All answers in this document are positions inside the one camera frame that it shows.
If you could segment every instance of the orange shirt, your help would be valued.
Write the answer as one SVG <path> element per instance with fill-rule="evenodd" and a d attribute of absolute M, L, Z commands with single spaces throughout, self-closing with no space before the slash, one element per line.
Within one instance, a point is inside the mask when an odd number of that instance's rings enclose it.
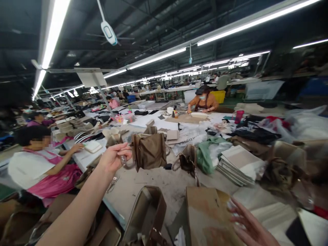
<path fill-rule="evenodd" d="M 199 106 L 202 108 L 202 106 L 205 106 L 205 101 L 201 101 L 198 96 L 195 96 L 194 99 L 192 99 L 189 104 L 191 106 L 199 104 Z M 213 94 L 208 94 L 207 95 L 207 107 L 208 108 L 214 107 L 216 109 L 218 106 L 219 106 L 219 104 L 215 100 L 215 96 Z"/>

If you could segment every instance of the red fabric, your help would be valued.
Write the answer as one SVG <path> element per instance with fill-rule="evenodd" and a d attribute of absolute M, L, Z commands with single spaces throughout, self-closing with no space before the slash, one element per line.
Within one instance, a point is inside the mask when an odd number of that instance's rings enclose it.
<path fill-rule="evenodd" d="M 317 207 L 317 206 L 314 206 L 314 213 L 326 220 L 328 220 L 328 211 L 323 209 L 323 208 L 320 208 L 320 207 Z"/>
<path fill-rule="evenodd" d="M 270 120 L 270 122 L 273 122 L 273 121 L 275 121 L 276 119 L 279 119 L 279 120 L 281 120 L 281 122 L 282 122 L 282 124 L 283 124 L 283 127 L 286 128 L 286 129 L 288 129 L 288 130 L 290 130 L 290 124 L 289 124 L 289 122 L 284 121 L 284 120 L 280 119 L 279 117 L 268 116 L 268 117 L 266 117 L 266 119 Z"/>

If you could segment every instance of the cardboard box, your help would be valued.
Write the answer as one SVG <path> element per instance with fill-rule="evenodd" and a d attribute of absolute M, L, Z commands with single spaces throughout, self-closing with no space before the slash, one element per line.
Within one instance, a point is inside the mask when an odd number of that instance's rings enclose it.
<path fill-rule="evenodd" d="M 191 246 L 243 246 L 227 210 L 230 196 L 215 188 L 187 187 L 187 214 Z"/>

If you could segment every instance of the brown handbag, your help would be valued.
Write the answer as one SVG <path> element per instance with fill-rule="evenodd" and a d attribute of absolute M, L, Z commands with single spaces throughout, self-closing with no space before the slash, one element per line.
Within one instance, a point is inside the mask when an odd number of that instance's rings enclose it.
<path fill-rule="evenodd" d="M 197 173 L 197 148 L 191 144 L 187 144 L 183 151 L 179 154 L 178 159 L 174 162 L 172 170 L 176 171 L 179 168 L 190 173 L 196 179 L 197 187 L 200 187 Z"/>
<path fill-rule="evenodd" d="M 161 235 L 165 212 L 166 202 L 160 188 L 144 186 L 134 203 L 121 246 L 139 245 L 138 233 L 146 236 L 145 246 L 168 245 Z"/>
<path fill-rule="evenodd" d="M 131 148 L 137 171 L 139 171 L 139 168 L 153 169 L 167 165 L 163 133 L 149 136 L 134 134 Z"/>

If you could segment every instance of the scissors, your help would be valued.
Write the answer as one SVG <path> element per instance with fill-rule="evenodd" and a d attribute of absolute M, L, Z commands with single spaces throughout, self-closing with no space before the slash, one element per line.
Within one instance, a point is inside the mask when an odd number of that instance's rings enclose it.
<path fill-rule="evenodd" d="M 117 182 L 118 179 L 119 179 L 118 177 L 114 177 L 114 178 L 113 178 L 113 180 L 112 180 L 112 182 L 110 183 L 108 189 L 106 190 L 106 193 L 107 193 L 107 194 L 110 193 L 110 192 L 112 192 L 112 190 L 114 189 L 114 184 L 116 184 L 116 182 Z"/>

